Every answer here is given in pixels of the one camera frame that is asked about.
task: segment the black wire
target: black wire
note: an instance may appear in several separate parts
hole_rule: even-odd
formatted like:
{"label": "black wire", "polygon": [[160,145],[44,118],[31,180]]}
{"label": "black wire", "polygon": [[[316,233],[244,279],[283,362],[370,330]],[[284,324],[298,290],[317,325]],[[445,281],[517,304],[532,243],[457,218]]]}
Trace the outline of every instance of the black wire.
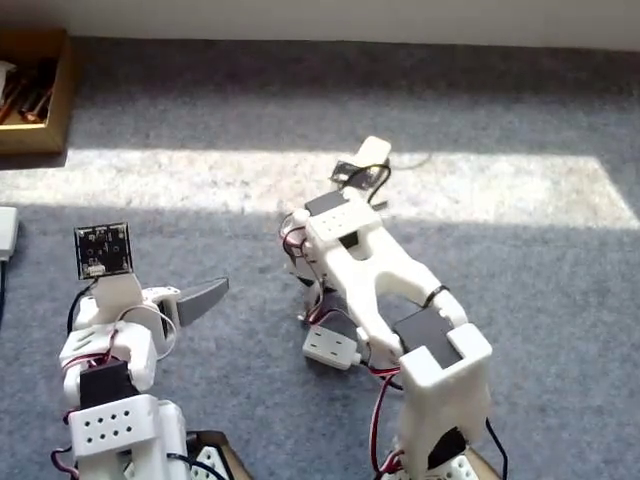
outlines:
{"label": "black wire", "polygon": [[[369,364],[368,364],[367,362],[365,362],[364,360],[360,360],[360,365],[363,365],[363,366],[365,366],[365,367],[369,368]],[[387,377],[379,377],[379,376],[377,376],[377,375],[374,375],[374,377],[376,377],[376,378],[378,378],[378,379],[382,380],[383,382],[387,379]],[[404,391],[404,388],[402,388],[402,385],[397,384],[397,383],[396,383],[396,382],[394,382],[393,380],[391,380],[391,381],[389,382],[389,386],[390,386],[391,388],[393,388],[394,390],[398,390],[398,391],[400,391],[400,392]]]}
{"label": "black wire", "polygon": [[73,299],[73,302],[71,302],[71,307],[69,308],[69,314],[67,315],[67,335],[69,335],[71,333],[71,331],[73,330],[73,314],[76,311],[76,307],[78,306],[78,302],[80,302],[80,299],[82,297],[84,297],[85,294],[89,290],[91,290],[91,287],[93,287],[97,282],[98,282],[98,279],[96,278],[93,282],[91,282],[85,288],[80,290],[78,292],[78,294],[76,295],[76,297]]}
{"label": "black wire", "polygon": [[[380,380],[382,380],[383,382],[387,379],[387,377],[379,377]],[[394,390],[399,390],[400,392],[404,391],[404,388],[402,388],[402,385],[397,384],[396,382],[394,382],[393,380],[391,380],[389,382],[389,386],[391,388],[393,388]]]}
{"label": "black wire", "polygon": [[374,163],[374,164],[371,164],[371,165],[366,165],[364,167],[360,167],[357,170],[354,170],[347,177],[347,179],[342,183],[342,187],[340,187],[340,190],[342,190],[345,187],[351,186],[350,184],[355,180],[355,178],[358,175],[360,175],[363,172],[369,171],[372,168],[382,168],[387,173],[386,173],[385,177],[382,179],[382,181],[380,183],[378,183],[378,185],[376,185],[376,187],[369,194],[369,198],[367,198],[367,202],[371,203],[371,201],[373,200],[373,197],[375,197],[376,193],[378,193],[378,191],[384,186],[384,184],[389,181],[389,178],[391,178],[391,167],[389,165],[385,164],[385,163]]}
{"label": "black wire", "polygon": [[2,317],[4,316],[4,304],[7,296],[7,262],[0,261],[0,326],[2,326]]}
{"label": "black wire", "polygon": [[496,432],[493,430],[493,426],[488,418],[485,420],[484,424],[489,431],[489,435],[491,435],[493,443],[495,443],[498,450],[500,450],[500,454],[502,455],[502,480],[507,480],[507,476],[509,475],[509,456],[507,455],[507,451],[502,446],[502,443],[500,442],[498,435],[496,435]]}
{"label": "black wire", "polygon": [[201,468],[207,473],[213,475],[216,480],[226,480],[220,473],[213,467],[210,467],[206,463],[199,462],[197,460],[191,460],[189,457],[185,455],[180,455],[179,453],[167,453],[167,458],[171,458],[174,460],[180,460],[184,463],[187,463],[190,467]]}

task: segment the white wire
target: white wire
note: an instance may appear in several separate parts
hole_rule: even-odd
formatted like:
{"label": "white wire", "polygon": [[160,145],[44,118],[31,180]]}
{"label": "white wire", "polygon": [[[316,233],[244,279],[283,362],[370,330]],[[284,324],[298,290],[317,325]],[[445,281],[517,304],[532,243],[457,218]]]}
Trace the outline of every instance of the white wire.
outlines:
{"label": "white wire", "polygon": [[132,305],[131,307],[127,307],[122,312],[120,312],[120,314],[116,317],[116,323],[121,321],[127,313],[131,312],[132,310],[136,310],[138,308],[142,308],[143,310],[149,310],[150,312],[153,312],[159,315],[160,318],[162,318],[165,322],[167,322],[171,326],[171,330],[173,330],[173,341],[171,342],[171,345],[169,345],[169,349],[166,352],[164,352],[162,355],[158,356],[158,360],[162,360],[163,358],[166,358],[173,351],[173,348],[176,346],[176,342],[178,341],[178,329],[176,328],[176,324],[173,323],[173,320],[167,317],[164,313],[159,312],[158,310],[156,310],[155,308],[149,305],[144,305],[144,304]]}

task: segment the wooden base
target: wooden base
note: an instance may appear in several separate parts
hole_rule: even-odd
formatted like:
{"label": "wooden base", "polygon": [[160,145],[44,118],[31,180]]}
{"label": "wooden base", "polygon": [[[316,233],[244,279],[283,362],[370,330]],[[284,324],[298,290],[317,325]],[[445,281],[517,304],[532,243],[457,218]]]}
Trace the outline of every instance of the wooden base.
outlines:
{"label": "wooden base", "polygon": [[480,480],[500,480],[500,475],[475,450],[468,449],[465,456]]}

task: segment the cable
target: cable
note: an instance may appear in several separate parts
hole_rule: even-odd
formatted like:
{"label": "cable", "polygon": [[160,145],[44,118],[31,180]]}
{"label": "cable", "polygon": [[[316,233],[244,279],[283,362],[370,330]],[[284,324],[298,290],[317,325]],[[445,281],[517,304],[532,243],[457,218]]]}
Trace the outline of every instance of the cable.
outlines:
{"label": "cable", "polygon": [[4,304],[7,295],[7,261],[0,260],[0,326],[4,315]]}
{"label": "cable", "polygon": [[491,435],[491,439],[493,440],[493,443],[495,443],[496,447],[498,447],[498,450],[500,450],[500,454],[502,455],[502,480],[507,480],[507,477],[509,475],[509,456],[507,455],[507,451],[502,446],[502,442],[500,442],[498,435],[493,429],[493,425],[491,425],[491,421],[487,418],[484,424],[487,427],[487,431],[489,432],[489,435]]}
{"label": "cable", "polygon": [[[386,374],[376,374],[374,373],[375,371],[379,371],[382,372],[383,370],[377,370],[373,367],[370,367],[369,364],[367,362],[365,362],[364,360],[362,360],[360,362],[360,365],[363,365],[365,367],[367,367],[367,369],[369,370],[369,372],[375,377],[375,378],[379,378],[382,381],[385,381],[387,379],[387,375]],[[396,383],[394,380],[391,380],[391,382],[389,382],[389,386],[391,388],[393,388],[394,390],[398,390],[400,392],[404,391],[404,388],[402,387],[402,385]]]}
{"label": "cable", "polygon": [[185,456],[185,455],[181,455],[179,453],[167,453],[167,458],[173,459],[173,460],[180,460],[181,462],[184,462],[186,464],[189,465],[189,467],[193,468],[201,468],[202,470],[204,470],[207,473],[210,473],[211,475],[213,475],[216,480],[226,480],[226,478],[224,478],[220,472],[218,472],[215,468],[210,467],[209,465],[207,465],[206,463],[202,463],[199,462],[197,460],[191,460],[189,457]]}
{"label": "cable", "polygon": [[306,238],[304,240],[302,240],[300,243],[295,243],[295,242],[290,242],[289,241],[289,235],[291,235],[292,233],[295,232],[299,232],[301,230],[304,230],[305,227],[296,227],[296,228],[292,228],[291,230],[289,230],[285,235],[282,235],[282,249],[284,250],[284,253],[286,253],[289,258],[291,258],[291,260],[293,261],[296,258],[300,258],[302,256],[301,255],[296,255],[291,248],[297,248],[297,249],[301,249],[302,248],[302,244],[307,240]]}
{"label": "cable", "polygon": [[376,473],[380,473],[382,471],[381,468],[378,466],[378,452],[377,452],[378,421],[380,420],[380,409],[382,407],[382,401],[384,400],[384,395],[387,392],[387,388],[389,388],[389,384],[393,380],[394,376],[395,374],[389,375],[384,381],[384,383],[382,384],[382,388],[380,389],[380,394],[378,395],[378,400],[376,400],[376,404],[373,407],[373,414],[371,415],[371,425],[369,428],[369,454],[371,456],[371,466],[373,467],[373,470]]}
{"label": "cable", "polygon": [[158,360],[162,360],[163,358],[166,358],[174,349],[174,347],[176,346],[176,342],[178,341],[178,329],[176,328],[176,324],[173,323],[173,320],[171,320],[169,317],[167,317],[164,313],[159,312],[158,310],[154,309],[153,307],[149,306],[149,305],[132,305],[131,307],[127,307],[125,308],[122,312],[120,312],[120,314],[116,317],[116,322],[118,323],[119,321],[121,321],[125,315],[129,312],[131,312],[132,310],[136,310],[138,308],[141,308],[143,310],[149,310],[150,312],[153,312],[157,315],[160,316],[160,318],[162,318],[165,322],[167,322],[169,324],[169,326],[171,327],[171,330],[173,330],[173,341],[171,342],[171,345],[169,346],[169,348],[167,349],[167,351],[165,353],[163,353],[162,355],[158,356]]}
{"label": "cable", "polygon": [[385,163],[373,163],[371,165],[366,165],[364,167],[360,167],[360,168],[354,170],[347,177],[347,179],[342,183],[342,186],[340,187],[340,190],[343,190],[345,187],[351,186],[351,183],[355,180],[355,178],[358,175],[360,175],[363,172],[367,172],[367,171],[371,170],[372,168],[382,168],[386,172],[386,175],[384,176],[382,181],[380,183],[378,183],[378,185],[376,185],[376,187],[369,194],[369,198],[367,198],[367,203],[371,203],[372,200],[373,200],[373,197],[375,197],[376,194],[378,193],[378,190],[380,190],[389,181],[389,179],[391,178],[391,167],[389,165],[385,164]]}
{"label": "cable", "polygon": [[78,472],[78,470],[65,465],[58,459],[58,455],[60,455],[61,453],[69,453],[70,451],[71,446],[68,446],[67,448],[56,448],[53,452],[51,452],[51,463],[53,463],[53,466],[56,467],[58,471],[68,473],[69,475],[71,475],[71,478],[73,480],[79,480],[80,473]]}
{"label": "cable", "polygon": [[76,310],[76,307],[78,306],[78,302],[80,302],[80,299],[84,297],[86,293],[89,290],[91,290],[91,287],[93,287],[96,283],[98,283],[97,278],[93,282],[91,282],[89,285],[87,285],[85,288],[80,290],[75,296],[75,298],[73,299],[73,302],[71,302],[71,307],[69,308],[69,314],[67,315],[67,336],[73,331],[73,314]]}

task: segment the wooden box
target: wooden box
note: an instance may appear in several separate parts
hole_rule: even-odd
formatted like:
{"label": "wooden box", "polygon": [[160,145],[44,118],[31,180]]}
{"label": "wooden box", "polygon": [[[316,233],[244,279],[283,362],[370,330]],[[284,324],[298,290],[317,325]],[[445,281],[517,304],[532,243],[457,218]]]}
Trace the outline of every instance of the wooden box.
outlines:
{"label": "wooden box", "polygon": [[44,123],[27,124],[13,112],[0,125],[0,154],[61,153],[65,150],[75,86],[71,43],[64,30],[0,29],[0,60],[33,65],[56,58],[49,112]]}

